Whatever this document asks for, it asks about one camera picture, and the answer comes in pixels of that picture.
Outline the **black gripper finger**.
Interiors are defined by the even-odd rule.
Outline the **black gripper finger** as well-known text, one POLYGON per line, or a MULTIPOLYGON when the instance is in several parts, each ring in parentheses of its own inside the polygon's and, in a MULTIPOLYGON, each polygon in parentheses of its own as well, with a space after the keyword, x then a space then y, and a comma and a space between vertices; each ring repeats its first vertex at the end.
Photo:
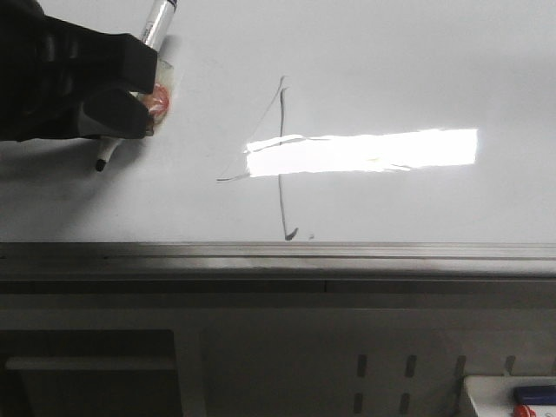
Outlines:
POLYGON ((95 93, 87 99, 45 103, 1 121, 3 142, 33 139, 99 139, 103 136, 142 139, 149 111, 135 96, 119 89, 95 93))
POLYGON ((105 90, 149 88, 139 39, 49 16, 36 1, 1 2, 1 94, 18 104, 84 100, 105 90))

